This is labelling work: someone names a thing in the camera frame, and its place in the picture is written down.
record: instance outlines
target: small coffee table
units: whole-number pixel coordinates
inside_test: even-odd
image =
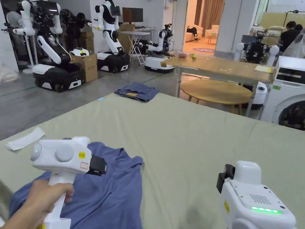
[[[239,115],[242,114],[242,104],[248,103],[252,94],[250,90],[238,84],[210,79],[196,79],[183,82],[181,90],[189,96],[188,101],[191,101],[192,97],[194,97],[197,104],[199,100],[204,100],[230,105],[231,113],[234,113],[235,105],[238,105]]]
[[[212,39],[217,39],[217,36],[215,36],[215,37],[209,36],[208,38],[209,38],[208,39],[208,44],[210,44],[212,42]]]

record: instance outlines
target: mattress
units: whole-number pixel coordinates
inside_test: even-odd
[[[297,218],[303,217],[303,132],[212,109],[159,93],[140,103],[111,94],[38,125],[43,139],[87,136],[109,147],[141,156],[143,228],[226,228],[216,189],[226,163],[256,162],[269,186]],[[42,171],[31,166],[33,145],[12,152],[0,142],[1,197],[30,182]],[[1,201],[7,217],[8,201]]]

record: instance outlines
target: rug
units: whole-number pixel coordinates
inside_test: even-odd
[[[194,51],[203,52],[203,53],[214,53],[214,49],[207,49],[207,48],[195,48]]]

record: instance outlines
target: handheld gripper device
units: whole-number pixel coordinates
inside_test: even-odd
[[[258,164],[238,161],[219,173],[220,209],[228,229],[296,229],[296,218],[267,186]]]
[[[63,140],[40,140],[31,156],[37,169],[52,171],[49,185],[73,183],[76,174],[106,174],[107,164],[103,158],[92,156],[88,149],[90,139],[74,137]],[[71,219],[60,218],[66,194],[55,203],[54,209],[47,215],[43,229],[69,229]]]

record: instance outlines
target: white towel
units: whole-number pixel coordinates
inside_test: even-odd
[[[15,141],[8,142],[6,144],[6,147],[9,150],[14,150],[14,151],[19,150],[19,149],[22,149],[22,148],[28,146],[29,144],[32,144],[33,142],[42,138],[42,136],[44,136],[44,135],[45,135],[45,132],[42,129],[40,129],[39,127],[36,127],[32,133],[30,133],[22,138],[19,138]]]

